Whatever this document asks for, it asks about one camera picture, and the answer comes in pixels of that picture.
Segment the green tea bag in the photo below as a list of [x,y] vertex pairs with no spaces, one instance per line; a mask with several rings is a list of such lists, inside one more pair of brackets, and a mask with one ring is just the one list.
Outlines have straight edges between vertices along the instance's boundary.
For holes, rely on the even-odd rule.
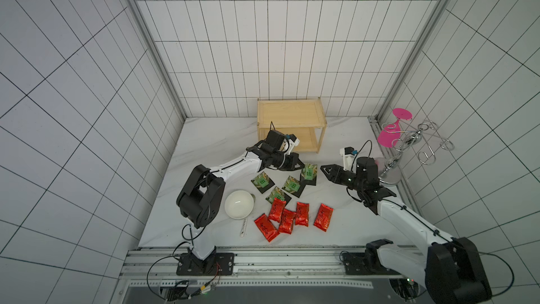
[[306,164],[300,173],[300,182],[303,185],[316,186],[318,165]]
[[304,188],[305,187],[302,185],[302,183],[292,176],[289,176],[283,185],[284,191],[297,198],[301,197]]
[[282,189],[280,189],[278,187],[274,187],[272,189],[270,195],[268,195],[268,197],[266,198],[266,200],[270,204],[273,204],[275,199],[285,201],[285,203],[288,204],[291,201],[291,196],[289,196],[287,193],[285,193],[285,191],[283,191]]
[[260,174],[252,178],[251,183],[260,192],[260,194],[264,194],[266,191],[272,189],[275,186],[274,181],[265,172],[261,172]]

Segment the wooden two-tier shelf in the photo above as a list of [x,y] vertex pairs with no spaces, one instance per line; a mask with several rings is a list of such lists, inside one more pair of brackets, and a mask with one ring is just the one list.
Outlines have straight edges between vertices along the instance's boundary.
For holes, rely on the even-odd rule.
[[295,135],[299,139],[296,152],[319,153],[326,127],[320,98],[257,102],[259,140],[265,139],[270,129],[276,129],[284,135]]

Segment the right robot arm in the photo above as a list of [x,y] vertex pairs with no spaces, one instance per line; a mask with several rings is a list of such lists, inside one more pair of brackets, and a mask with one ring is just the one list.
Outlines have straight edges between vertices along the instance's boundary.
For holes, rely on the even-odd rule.
[[389,239],[367,243],[362,267],[371,274],[391,270],[413,279],[435,303],[481,303],[493,297],[475,244],[439,230],[407,207],[378,177],[373,158],[360,157],[354,171],[333,164],[320,167],[327,180],[356,192],[360,202],[399,230],[416,248]]

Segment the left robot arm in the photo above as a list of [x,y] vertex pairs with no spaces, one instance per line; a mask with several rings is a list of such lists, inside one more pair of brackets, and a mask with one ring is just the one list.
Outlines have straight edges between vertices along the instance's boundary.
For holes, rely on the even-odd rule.
[[284,135],[271,129],[265,139],[247,147],[237,159],[215,167],[194,167],[176,200],[181,215],[190,221],[197,235],[188,239],[194,258],[205,262],[216,250],[204,229],[216,218],[226,185],[267,168],[279,171],[303,169],[305,164],[293,151],[299,143],[295,135]]

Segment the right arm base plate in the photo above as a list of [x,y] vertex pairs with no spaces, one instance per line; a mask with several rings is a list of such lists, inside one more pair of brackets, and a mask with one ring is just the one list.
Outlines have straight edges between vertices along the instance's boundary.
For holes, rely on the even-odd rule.
[[345,274],[351,276],[399,276],[398,272],[377,265],[371,260],[370,255],[365,253],[351,253],[341,251],[339,255],[340,262],[345,268]]

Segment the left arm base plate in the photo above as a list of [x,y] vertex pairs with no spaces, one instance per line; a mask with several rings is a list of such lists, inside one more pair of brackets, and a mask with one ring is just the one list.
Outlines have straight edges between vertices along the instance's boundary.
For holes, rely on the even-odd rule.
[[193,253],[183,253],[179,257],[178,276],[210,276],[233,274],[234,253],[211,253],[205,260],[201,260]]

